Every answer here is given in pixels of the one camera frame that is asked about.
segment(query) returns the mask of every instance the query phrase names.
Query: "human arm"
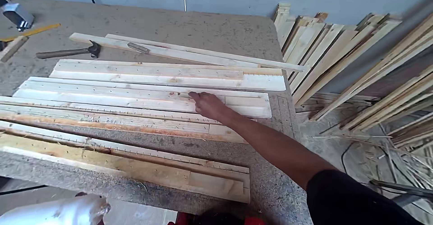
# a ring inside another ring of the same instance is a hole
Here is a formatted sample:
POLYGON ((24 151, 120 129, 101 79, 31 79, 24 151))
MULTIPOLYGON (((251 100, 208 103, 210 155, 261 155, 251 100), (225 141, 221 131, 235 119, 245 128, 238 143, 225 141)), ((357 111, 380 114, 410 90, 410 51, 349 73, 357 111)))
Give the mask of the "human arm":
POLYGON ((318 172, 336 169, 299 142, 263 124, 252 121, 225 106, 215 95, 190 92, 196 112, 214 119, 242 136, 260 155, 306 190, 318 172))

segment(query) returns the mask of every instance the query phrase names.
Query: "electric cord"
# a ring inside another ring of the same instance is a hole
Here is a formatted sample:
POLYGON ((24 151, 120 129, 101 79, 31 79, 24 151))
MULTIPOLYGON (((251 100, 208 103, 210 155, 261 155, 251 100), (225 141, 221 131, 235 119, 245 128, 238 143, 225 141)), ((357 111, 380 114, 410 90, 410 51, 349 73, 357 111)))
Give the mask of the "electric cord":
POLYGON ((14 193, 19 193, 19 192, 27 191, 27 190, 40 189, 40 188, 45 188, 45 187, 48 187, 48 186, 47 185, 39 185, 39 186, 35 186, 35 187, 30 187, 30 188, 15 189, 15 190, 10 190, 10 191, 0 192, 0 195, 14 194, 14 193))

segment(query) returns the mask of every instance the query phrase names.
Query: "concrete workbench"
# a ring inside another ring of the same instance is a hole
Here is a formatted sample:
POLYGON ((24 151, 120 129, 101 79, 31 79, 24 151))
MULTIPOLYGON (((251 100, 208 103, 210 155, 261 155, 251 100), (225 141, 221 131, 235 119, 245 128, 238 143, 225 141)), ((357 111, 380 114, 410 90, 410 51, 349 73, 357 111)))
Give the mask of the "concrete workbench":
MULTIPOLYGON (((30 76, 48 77, 58 58, 36 59, 36 52, 87 47, 87 44, 68 39, 74 32, 102 37, 112 33, 282 61, 274 24, 265 17, 52 0, 18 1, 35 15, 33 28, 55 23, 61 23, 62 26, 30 36, 7 63, 0 64, 0 95, 4 96, 12 95, 30 76)), ((17 34, 19 33, 14 25, 0 16, 1 37, 17 34)), ((91 59, 89 55, 67 58, 91 59)), ((99 59, 185 63, 111 48, 102 48, 99 59)), ((299 139, 289 91, 269 91, 268 94, 272 118, 258 121, 299 139)), ((271 224, 311 224, 305 192, 283 172, 263 159, 250 145, 49 124, 39 126, 249 167, 251 204, 247 206, 151 183, 144 183, 144 187, 127 178, 8 153, 0 153, 0 175, 193 214, 200 214, 213 207, 225 207, 237 213, 245 211, 249 215, 261 216, 271 224)))

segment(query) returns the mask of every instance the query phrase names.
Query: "finger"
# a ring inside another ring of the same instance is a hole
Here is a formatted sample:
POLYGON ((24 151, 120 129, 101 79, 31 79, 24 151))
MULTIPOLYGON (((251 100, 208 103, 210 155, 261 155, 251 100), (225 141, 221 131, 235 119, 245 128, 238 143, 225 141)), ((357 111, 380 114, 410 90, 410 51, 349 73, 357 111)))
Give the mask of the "finger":
POLYGON ((197 102, 198 100, 200 100, 200 95, 197 94, 197 92, 191 91, 190 93, 188 93, 188 95, 191 96, 192 99, 194 99, 196 102, 197 102))

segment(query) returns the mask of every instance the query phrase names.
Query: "hammer head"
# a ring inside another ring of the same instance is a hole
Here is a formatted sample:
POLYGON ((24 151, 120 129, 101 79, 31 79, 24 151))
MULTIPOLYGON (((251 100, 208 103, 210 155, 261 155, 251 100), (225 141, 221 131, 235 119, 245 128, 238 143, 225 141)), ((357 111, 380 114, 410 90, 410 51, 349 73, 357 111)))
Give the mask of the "hammer head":
POLYGON ((98 58, 99 53, 101 51, 101 46, 98 43, 95 43, 93 41, 90 41, 92 43, 92 46, 90 46, 88 48, 89 52, 90 52, 90 56, 92 58, 98 58))

